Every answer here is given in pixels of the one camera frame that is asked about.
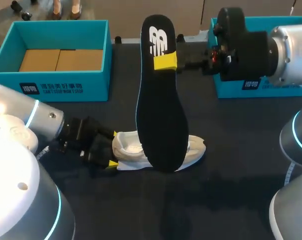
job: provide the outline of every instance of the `wall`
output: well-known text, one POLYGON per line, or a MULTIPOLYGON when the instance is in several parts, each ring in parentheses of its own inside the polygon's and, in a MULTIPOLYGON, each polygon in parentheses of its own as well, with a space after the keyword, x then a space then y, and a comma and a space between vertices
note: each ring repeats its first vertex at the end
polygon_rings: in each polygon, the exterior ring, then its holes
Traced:
MULTIPOLYGON (((215 18, 221 8, 241 7, 245 16, 288 16, 294 0, 205 0, 202 30, 209 29, 210 19, 215 18)), ((302 16, 302 0, 297 0, 293 15, 302 16)))

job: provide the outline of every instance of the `teal box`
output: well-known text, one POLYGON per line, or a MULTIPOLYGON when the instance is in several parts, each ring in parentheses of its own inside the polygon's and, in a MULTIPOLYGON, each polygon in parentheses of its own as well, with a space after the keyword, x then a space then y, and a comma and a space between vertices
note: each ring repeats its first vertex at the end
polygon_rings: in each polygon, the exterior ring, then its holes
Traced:
POLYGON ((107 101, 111 61, 107 20, 16 21, 0 48, 0 84, 42 102, 107 101), (103 50, 101 70, 19 72, 27 49, 103 50))
MULTIPOLYGON (((211 26, 208 33, 209 47, 217 45, 217 39, 213 34, 213 27, 217 18, 211 19, 211 26)), ((246 17, 246 28, 250 32, 267 31, 270 33, 275 27, 287 25, 302 24, 302 16, 258 16, 246 17)), ((267 77, 262 77, 261 82, 257 81, 221 81, 220 75, 214 75, 214 82, 218 98, 256 98, 256 97, 293 97, 302 96, 302 87, 300 86, 283 86, 277 87, 270 84, 267 77), (257 89, 242 90, 243 84, 255 86, 257 89)))

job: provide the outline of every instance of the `shoe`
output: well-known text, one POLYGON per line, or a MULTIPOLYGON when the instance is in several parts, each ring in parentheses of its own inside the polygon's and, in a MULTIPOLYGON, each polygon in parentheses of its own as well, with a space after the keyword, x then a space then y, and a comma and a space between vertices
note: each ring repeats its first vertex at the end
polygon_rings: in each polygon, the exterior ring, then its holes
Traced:
POLYGON ((62 18, 62 4, 61 4, 59 13, 56 14, 56 13, 52 12, 52 20, 61 20, 61 18, 62 18))
MULTIPOLYGON (((113 139, 112 149, 118 159, 118 170, 138 170, 152 167, 144 154, 137 131, 118 132, 113 139)), ((204 140, 198 136, 189 135, 188 147, 182 165, 176 170, 182 170, 196 163, 204 154, 204 140)))
POLYGON ((81 16, 81 13, 82 13, 82 5, 80 5, 79 12, 76 12, 76 13, 71 12, 71 16, 70 17, 71 17, 72 20, 78 20, 80 18, 80 16, 81 16))
POLYGON ((176 89, 175 30, 167 17, 152 15, 145 19, 141 29, 141 64, 136 107, 138 139, 154 169, 174 172, 183 164, 189 132, 176 89), (170 65, 155 66, 155 59, 165 62, 163 58, 171 58, 170 65))

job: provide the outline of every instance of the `robotic arm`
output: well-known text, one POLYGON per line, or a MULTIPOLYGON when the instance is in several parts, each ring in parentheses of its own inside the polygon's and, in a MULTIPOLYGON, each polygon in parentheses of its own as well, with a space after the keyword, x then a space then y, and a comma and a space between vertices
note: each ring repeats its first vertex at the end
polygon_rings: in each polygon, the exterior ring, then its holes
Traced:
POLYGON ((256 80, 268 76, 276 86, 302 85, 302 25, 249 32, 243 11, 222 8, 213 29, 218 45, 190 52, 178 43, 178 68, 201 68, 222 81, 256 80))
POLYGON ((85 152, 84 161, 91 162, 90 147, 98 133, 110 139, 114 136, 113 130, 91 117, 66 116, 39 100, 0 85, 0 136, 18 140, 33 153, 37 139, 42 143, 57 140, 56 150, 65 152, 71 148, 85 152))

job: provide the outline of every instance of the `black table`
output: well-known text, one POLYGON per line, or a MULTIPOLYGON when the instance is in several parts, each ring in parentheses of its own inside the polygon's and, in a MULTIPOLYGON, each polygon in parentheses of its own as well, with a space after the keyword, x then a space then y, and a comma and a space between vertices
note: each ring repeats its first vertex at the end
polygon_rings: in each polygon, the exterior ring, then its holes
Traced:
MULTIPOLYGON (((108 102, 50 105, 116 131, 135 130, 139 45, 114 46, 113 64, 108 102)), ((190 134, 207 145, 198 164, 175 174, 93 174, 72 152, 41 160, 71 204, 76 240, 274 239, 268 208, 290 165, 279 134, 302 97, 217 99, 212 78, 197 71, 178 75, 178 91, 190 134)))

